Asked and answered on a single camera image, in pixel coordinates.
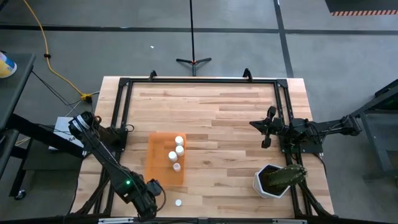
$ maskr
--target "small white cup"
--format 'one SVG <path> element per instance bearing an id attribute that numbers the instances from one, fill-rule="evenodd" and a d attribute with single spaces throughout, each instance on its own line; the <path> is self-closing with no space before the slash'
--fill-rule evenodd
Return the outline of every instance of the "small white cup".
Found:
<path id="1" fill-rule="evenodd" d="M 175 206 L 181 206 L 182 205 L 182 201 L 180 200 L 180 199 L 177 199 L 176 201 L 175 201 Z"/>
<path id="2" fill-rule="evenodd" d="M 178 156 L 183 156 L 184 155 L 184 147 L 182 146 L 177 146 L 175 148 L 175 152 L 177 153 Z"/>
<path id="3" fill-rule="evenodd" d="M 184 138 L 181 136 L 175 137 L 175 145 L 177 145 L 177 146 L 184 145 Z"/>
<path id="4" fill-rule="evenodd" d="M 172 162 L 177 161 L 177 159 L 178 159 L 177 153 L 175 153 L 174 151 L 169 152 L 169 159 L 170 159 Z"/>
<path id="5" fill-rule="evenodd" d="M 180 172 L 180 170 L 181 170 L 181 165 L 180 165 L 179 163 L 175 163 L 175 164 L 173 165 L 173 169 L 174 169 L 175 172 Z"/>

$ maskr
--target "wooden tabletop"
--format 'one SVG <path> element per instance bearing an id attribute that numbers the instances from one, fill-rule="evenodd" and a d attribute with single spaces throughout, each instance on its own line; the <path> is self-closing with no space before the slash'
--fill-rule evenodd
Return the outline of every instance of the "wooden tabletop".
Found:
<path id="1" fill-rule="evenodd" d="M 102 117 L 104 127 L 111 123 L 119 78 L 103 80 L 96 115 Z M 303 79 L 291 78 L 288 84 L 294 116 L 312 119 Z M 278 139 L 273 136 L 271 147 L 263 149 L 264 137 L 249 125 L 249 121 L 264 119 L 271 105 L 276 106 L 275 94 L 268 84 L 135 83 L 127 119 L 135 130 L 129 133 L 121 164 L 143 174 L 150 133 L 185 133 L 184 184 L 168 186 L 167 203 L 158 217 L 294 217 L 290 191 L 280 199 L 261 198 L 252 187 L 254 173 L 266 164 L 286 165 Z M 303 154 L 303 163 L 308 187 L 333 213 L 321 162 L 312 154 Z M 83 161 L 72 211 L 94 192 L 100 173 L 101 166 L 93 156 Z M 300 208 L 305 211 L 297 190 Z M 181 207 L 175 206 L 176 199 L 182 201 Z M 161 195 L 157 203 L 162 202 Z M 136 215 L 131 203 L 125 204 L 115 195 L 112 216 Z"/>

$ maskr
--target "concrete floor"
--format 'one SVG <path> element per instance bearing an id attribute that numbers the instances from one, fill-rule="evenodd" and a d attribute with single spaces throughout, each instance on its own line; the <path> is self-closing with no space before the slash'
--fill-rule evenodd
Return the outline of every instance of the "concrete floor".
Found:
<path id="1" fill-rule="evenodd" d="M 280 0 L 286 29 L 398 30 L 397 16 L 332 17 L 324 1 Z M 43 24 L 121 27 L 189 27 L 184 0 L 35 0 Z M 193 0 L 195 25 L 206 28 L 277 29 L 272 0 Z M 35 25 L 21 0 L 0 12 L 0 23 Z M 165 32 L 46 32 L 53 67 L 85 92 L 99 90 L 105 75 L 189 76 L 175 58 L 190 59 L 190 34 Z M 213 61 L 199 76 L 286 77 L 279 34 L 196 33 L 197 58 Z M 304 78 L 315 121 L 338 119 L 359 108 L 375 91 L 397 78 L 398 40 L 388 35 L 287 35 L 294 77 Z M 34 70 L 70 101 L 78 95 L 52 75 L 42 57 L 40 32 L 0 30 L 0 49 L 37 55 Z M 79 106 L 80 111 L 87 107 Z M 51 124 L 69 111 L 35 77 L 16 112 Z M 324 143 L 328 183 L 335 213 L 345 218 L 397 222 L 398 190 L 391 180 L 365 183 L 377 169 L 367 139 L 329 136 Z M 0 219 L 61 215 L 68 212 L 75 171 L 29 173 L 28 196 L 7 197 L 19 161 L 9 162 L 0 181 Z"/>

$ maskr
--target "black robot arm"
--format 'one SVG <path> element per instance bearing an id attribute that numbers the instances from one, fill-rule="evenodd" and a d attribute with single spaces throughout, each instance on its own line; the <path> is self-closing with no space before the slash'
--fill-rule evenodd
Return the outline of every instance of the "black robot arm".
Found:
<path id="1" fill-rule="evenodd" d="M 103 128 L 101 120 L 91 113 L 74 117 L 69 122 L 70 132 L 84 144 L 84 150 L 91 152 L 109 174 L 117 195 L 125 202 L 135 206 L 140 221 L 153 219 L 159 211 L 155 197 L 163 188 L 157 180 L 145 184 L 144 177 L 122 166 L 108 149 L 116 148 L 121 143 L 120 135 L 126 130 Z"/>
<path id="2" fill-rule="evenodd" d="M 348 115 L 339 120 L 316 123 L 308 119 L 294 118 L 289 125 L 284 125 L 282 119 L 274 118 L 276 108 L 271 106 L 267 112 L 267 118 L 262 121 L 251 121 L 250 125 L 255 127 L 261 134 L 265 135 L 261 147 L 271 146 L 270 135 L 280 136 L 284 148 L 293 148 L 301 145 L 311 153 L 319 153 L 323 140 L 329 134 L 344 134 L 357 136 L 361 128 L 355 118 Z"/>

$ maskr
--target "orange tray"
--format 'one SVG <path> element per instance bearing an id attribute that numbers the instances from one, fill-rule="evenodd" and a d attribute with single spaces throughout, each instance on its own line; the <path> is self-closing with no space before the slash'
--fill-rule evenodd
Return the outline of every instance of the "orange tray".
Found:
<path id="1" fill-rule="evenodd" d="M 185 156 L 179 156 L 178 162 L 181 165 L 181 171 L 175 172 L 174 162 L 169 160 L 169 152 L 175 151 L 175 137 L 181 136 L 184 139 L 183 147 L 187 143 L 187 137 L 182 133 L 152 133 L 148 140 L 147 158 L 145 163 L 145 181 L 151 179 L 158 180 L 163 188 L 171 186 L 182 186 L 184 183 Z"/>

